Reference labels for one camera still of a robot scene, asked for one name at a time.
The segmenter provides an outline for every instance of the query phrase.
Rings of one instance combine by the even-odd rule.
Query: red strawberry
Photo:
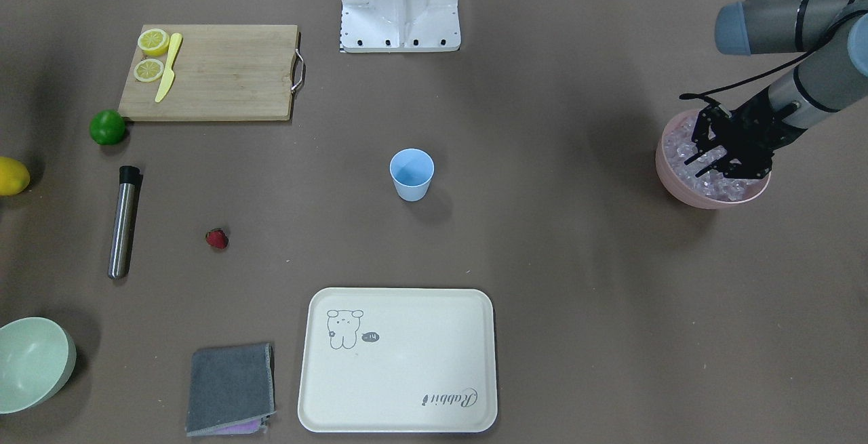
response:
[[[226,237],[226,232],[222,228],[212,228],[205,234],[205,242],[216,249],[226,249],[229,246],[229,238]]]

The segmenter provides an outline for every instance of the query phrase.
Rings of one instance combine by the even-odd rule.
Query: gray towel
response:
[[[194,352],[186,435],[250,434],[261,428],[274,413],[271,352],[267,342]]]

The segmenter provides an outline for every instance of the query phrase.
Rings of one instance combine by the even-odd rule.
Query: cutting board handle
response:
[[[292,95],[295,95],[295,91],[297,91],[297,89],[300,89],[301,85],[304,85],[304,73],[307,70],[307,68],[304,66],[304,58],[301,57],[301,53],[298,52],[298,48],[295,49],[295,56],[298,58],[298,60],[295,61],[295,65],[298,65],[298,62],[301,61],[301,77],[298,79],[298,82],[293,83],[291,88],[289,89],[289,92],[291,92]]]

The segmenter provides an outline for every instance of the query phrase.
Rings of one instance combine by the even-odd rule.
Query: yellow knife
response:
[[[179,33],[172,34],[168,39],[168,55],[165,57],[165,70],[163,70],[163,77],[162,80],[160,80],[160,89],[157,90],[157,96],[154,98],[156,103],[160,103],[168,93],[168,89],[172,88],[172,83],[174,83],[174,71],[172,71],[172,66],[174,65],[174,58],[178,55],[181,41],[182,36],[180,36]]]

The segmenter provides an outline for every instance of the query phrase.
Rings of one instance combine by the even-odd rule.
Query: bowl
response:
[[[688,120],[696,120],[699,113],[699,110],[683,111],[673,117],[672,120],[666,124],[666,127],[663,129],[663,135],[660,135],[660,142],[657,142],[657,152],[654,154],[654,162],[657,165],[657,176],[660,176],[660,182],[663,183],[666,190],[668,190],[673,197],[699,209],[728,209],[735,205],[748,203],[750,200],[754,200],[756,197],[762,195],[762,192],[766,191],[766,187],[768,187],[769,180],[772,178],[771,172],[769,172],[761,182],[748,186],[746,195],[743,199],[732,202],[706,197],[684,184],[684,182],[681,181],[681,178],[678,178],[678,175],[676,175],[675,171],[672,170],[672,166],[669,166],[669,163],[666,161],[666,153],[664,153],[663,150],[663,139],[666,138],[666,135],[669,135],[669,132],[675,131],[676,128],[681,127],[682,123],[685,123]]]
[[[0,329],[0,413],[46,401],[75,367],[75,343],[49,319],[28,317]]]

